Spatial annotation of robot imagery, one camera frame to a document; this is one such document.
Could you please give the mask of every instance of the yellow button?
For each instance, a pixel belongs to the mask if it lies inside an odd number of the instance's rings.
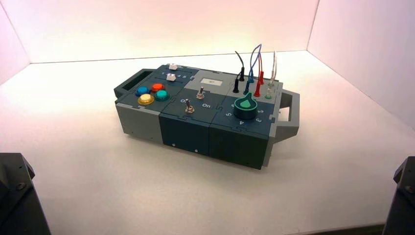
[[[140,98],[138,98],[138,103],[139,104],[147,105],[147,104],[151,104],[153,102],[154,102],[154,96],[152,96],[150,94],[142,94],[140,96]]]

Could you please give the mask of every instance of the white switch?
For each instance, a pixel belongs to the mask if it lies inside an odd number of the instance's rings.
[[[174,82],[176,80],[176,76],[174,74],[172,74],[172,73],[168,73],[167,74],[167,77],[166,77],[166,80],[167,81]]]
[[[169,70],[177,70],[177,65],[176,64],[170,64],[169,65]]]

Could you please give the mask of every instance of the carrying handle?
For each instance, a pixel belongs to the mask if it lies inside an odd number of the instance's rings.
[[[116,88],[114,88],[114,93],[117,98],[120,98],[123,94],[127,93],[131,90],[135,85],[137,85],[140,81],[145,79],[149,76],[153,71],[151,69],[143,69],[138,71],[136,74],[128,78],[123,83],[119,84]]]
[[[300,126],[300,94],[282,90],[279,108],[290,107],[288,121],[277,121],[276,141],[280,142],[297,134]]]

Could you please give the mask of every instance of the gray handle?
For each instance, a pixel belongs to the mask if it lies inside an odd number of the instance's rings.
[[[275,142],[280,142],[297,134],[300,126],[300,94],[282,90],[279,108],[290,107],[288,121],[277,121]]]

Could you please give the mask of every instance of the rotary knob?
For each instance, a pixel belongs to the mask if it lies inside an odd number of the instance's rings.
[[[234,102],[233,114],[239,119],[254,119],[257,114],[258,103],[252,99],[252,93],[248,92],[244,97]]]

